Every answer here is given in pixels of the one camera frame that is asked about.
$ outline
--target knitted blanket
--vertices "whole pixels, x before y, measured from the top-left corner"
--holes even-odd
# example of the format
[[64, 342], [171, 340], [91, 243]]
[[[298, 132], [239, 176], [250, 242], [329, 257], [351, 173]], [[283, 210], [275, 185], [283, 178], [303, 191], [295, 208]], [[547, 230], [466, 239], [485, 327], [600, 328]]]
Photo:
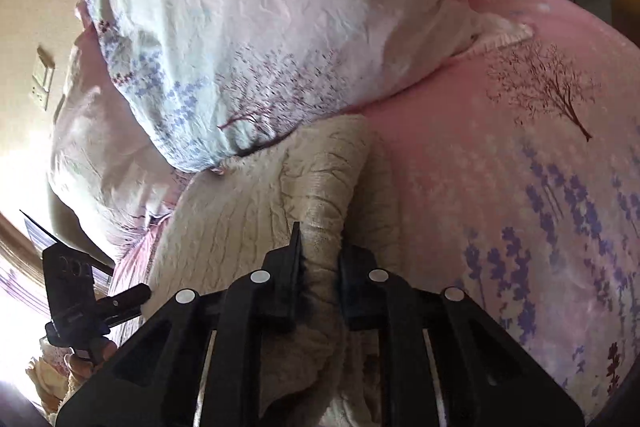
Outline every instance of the knitted blanket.
[[278, 145], [201, 172], [164, 232], [143, 315], [181, 288], [205, 294], [258, 269], [300, 221], [305, 317], [263, 335], [260, 415], [268, 425], [369, 426], [380, 421], [377, 335], [349, 333], [336, 294], [342, 234], [398, 271], [394, 189], [380, 145], [357, 116], [303, 127]]

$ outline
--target electrical socket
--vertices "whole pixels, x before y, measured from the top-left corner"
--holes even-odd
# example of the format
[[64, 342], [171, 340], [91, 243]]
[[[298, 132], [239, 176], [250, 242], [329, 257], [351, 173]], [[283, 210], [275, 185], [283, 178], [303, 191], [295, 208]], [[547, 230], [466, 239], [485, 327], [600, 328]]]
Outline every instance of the electrical socket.
[[31, 77], [31, 91], [29, 97], [35, 105], [41, 108], [43, 111], [47, 110], [47, 102], [49, 102], [49, 93], [42, 87], [38, 81]]

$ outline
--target beige wall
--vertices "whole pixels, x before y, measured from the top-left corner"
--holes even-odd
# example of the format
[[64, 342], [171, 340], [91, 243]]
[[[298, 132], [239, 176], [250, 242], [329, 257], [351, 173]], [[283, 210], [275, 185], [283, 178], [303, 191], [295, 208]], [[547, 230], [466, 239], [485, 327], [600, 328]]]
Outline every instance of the beige wall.
[[[52, 115], [81, 25], [76, 0], [0, 0], [0, 212], [23, 229], [18, 209], [49, 225], [45, 179]], [[29, 98], [36, 49], [56, 63], [45, 113]]]

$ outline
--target pillowcase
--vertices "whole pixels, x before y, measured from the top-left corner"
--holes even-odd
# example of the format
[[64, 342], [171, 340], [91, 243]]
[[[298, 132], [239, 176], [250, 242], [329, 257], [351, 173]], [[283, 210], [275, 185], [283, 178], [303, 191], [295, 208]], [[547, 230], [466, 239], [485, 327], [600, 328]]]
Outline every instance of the pillowcase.
[[96, 30], [76, 39], [53, 132], [49, 184], [91, 240], [118, 261], [169, 214], [189, 175], [173, 168], [111, 84]]
[[86, 1], [112, 81], [184, 171], [388, 97], [472, 42], [530, 35], [497, 36], [466, 0]]

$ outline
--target brown tree print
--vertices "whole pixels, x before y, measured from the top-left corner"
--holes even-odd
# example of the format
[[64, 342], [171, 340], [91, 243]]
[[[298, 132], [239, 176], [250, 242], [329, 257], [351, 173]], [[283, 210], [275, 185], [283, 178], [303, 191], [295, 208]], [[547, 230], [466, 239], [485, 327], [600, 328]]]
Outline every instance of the brown tree print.
[[578, 107], [595, 103], [600, 85], [554, 44], [533, 40], [498, 52], [490, 66], [495, 80], [487, 95], [494, 102], [506, 102], [517, 110], [516, 123], [535, 120], [541, 114], [566, 118], [587, 142], [593, 137], [580, 121]]
[[228, 107], [218, 128], [249, 124], [264, 141], [345, 108], [348, 83], [337, 73], [336, 54], [309, 52], [302, 62], [281, 51], [236, 51], [228, 72], [216, 76]]

